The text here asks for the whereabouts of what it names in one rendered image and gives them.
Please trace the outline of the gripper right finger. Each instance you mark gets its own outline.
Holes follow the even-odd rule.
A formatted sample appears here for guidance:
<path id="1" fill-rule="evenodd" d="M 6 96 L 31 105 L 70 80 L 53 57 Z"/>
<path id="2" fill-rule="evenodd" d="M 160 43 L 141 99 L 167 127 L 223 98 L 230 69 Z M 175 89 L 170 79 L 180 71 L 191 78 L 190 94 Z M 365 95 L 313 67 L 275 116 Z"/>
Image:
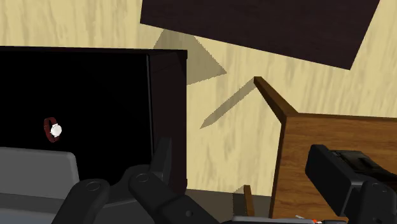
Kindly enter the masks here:
<path id="1" fill-rule="evenodd" d="M 397 174 L 363 152 L 313 144 L 305 173 L 347 224 L 397 224 Z"/>

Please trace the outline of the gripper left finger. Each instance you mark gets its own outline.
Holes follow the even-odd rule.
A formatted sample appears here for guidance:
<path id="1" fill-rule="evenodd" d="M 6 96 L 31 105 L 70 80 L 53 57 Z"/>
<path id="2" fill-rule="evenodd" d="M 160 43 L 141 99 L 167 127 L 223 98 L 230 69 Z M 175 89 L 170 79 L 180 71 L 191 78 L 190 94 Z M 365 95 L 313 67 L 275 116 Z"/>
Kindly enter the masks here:
<path id="1" fill-rule="evenodd" d="M 111 196 L 131 196 L 155 224 L 220 224 L 187 195 L 174 193 L 164 177 L 171 165 L 172 140 L 159 140 L 149 165 L 129 167 L 121 180 L 110 186 L 104 179 L 76 183 L 55 215 L 52 224 L 94 224 Z"/>

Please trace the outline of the brown wooden furniture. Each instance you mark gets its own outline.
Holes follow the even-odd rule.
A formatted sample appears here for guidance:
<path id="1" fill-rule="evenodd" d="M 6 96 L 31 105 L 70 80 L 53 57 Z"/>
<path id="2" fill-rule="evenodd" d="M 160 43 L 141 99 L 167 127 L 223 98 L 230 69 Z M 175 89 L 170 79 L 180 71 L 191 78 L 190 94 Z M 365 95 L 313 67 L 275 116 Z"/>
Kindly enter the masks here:
<path id="1" fill-rule="evenodd" d="M 397 118 L 299 113 L 262 77 L 254 77 L 254 84 L 281 123 L 271 218 L 338 218 L 305 174 L 313 144 L 362 151 L 397 174 Z"/>

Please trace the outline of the thin brown wooden bar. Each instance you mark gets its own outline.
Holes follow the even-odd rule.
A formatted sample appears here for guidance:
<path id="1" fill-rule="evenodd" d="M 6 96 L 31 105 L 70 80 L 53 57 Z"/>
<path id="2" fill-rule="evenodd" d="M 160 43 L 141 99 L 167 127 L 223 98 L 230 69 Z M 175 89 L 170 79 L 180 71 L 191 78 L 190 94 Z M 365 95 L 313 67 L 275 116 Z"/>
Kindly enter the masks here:
<path id="1" fill-rule="evenodd" d="M 244 203 L 246 208 L 246 214 L 247 216 L 255 216 L 251 187 L 249 185 L 244 185 L 243 192 L 244 192 Z"/>

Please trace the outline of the black cabinet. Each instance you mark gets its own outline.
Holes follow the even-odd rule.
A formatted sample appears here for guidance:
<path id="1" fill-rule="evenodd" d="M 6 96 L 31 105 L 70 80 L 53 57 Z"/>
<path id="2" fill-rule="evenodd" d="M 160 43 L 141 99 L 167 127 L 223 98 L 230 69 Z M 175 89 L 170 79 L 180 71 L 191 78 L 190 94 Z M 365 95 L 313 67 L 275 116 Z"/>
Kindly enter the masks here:
<path id="1" fill-rule="evenodd" d="M 0 46 L 0 146 L 66 151 L 81 179 L 118 182 L 172 140 L 169 185 L 187 187 L 185 50 Z M 51 143 L 43 122 L 62 127 Z"/>

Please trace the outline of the grey rounded box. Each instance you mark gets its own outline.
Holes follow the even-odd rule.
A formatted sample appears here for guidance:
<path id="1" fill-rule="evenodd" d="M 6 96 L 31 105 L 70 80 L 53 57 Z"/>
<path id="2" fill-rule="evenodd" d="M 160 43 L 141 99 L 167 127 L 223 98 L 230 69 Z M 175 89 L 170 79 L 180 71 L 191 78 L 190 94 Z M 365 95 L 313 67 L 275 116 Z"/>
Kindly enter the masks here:
<path id="1" fill-rule="evenodd" d="M 111 186 L 93 224 L 155 224 L 128 191 L 131 174 Z M 78 181 L 72 153 L 0 147 L 0 224 L 51 224 Z"/>

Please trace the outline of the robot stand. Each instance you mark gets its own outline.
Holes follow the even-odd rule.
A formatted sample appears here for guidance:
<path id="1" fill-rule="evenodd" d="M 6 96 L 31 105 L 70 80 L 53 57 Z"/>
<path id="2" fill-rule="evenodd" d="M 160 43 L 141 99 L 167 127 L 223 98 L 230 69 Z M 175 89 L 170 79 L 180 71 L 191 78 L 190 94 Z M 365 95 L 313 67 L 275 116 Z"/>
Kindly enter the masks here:
<path id="1" fill-rule="evenodd" d="M 380 0 L 143 0 L 141 23 L 350 69 Z"/>

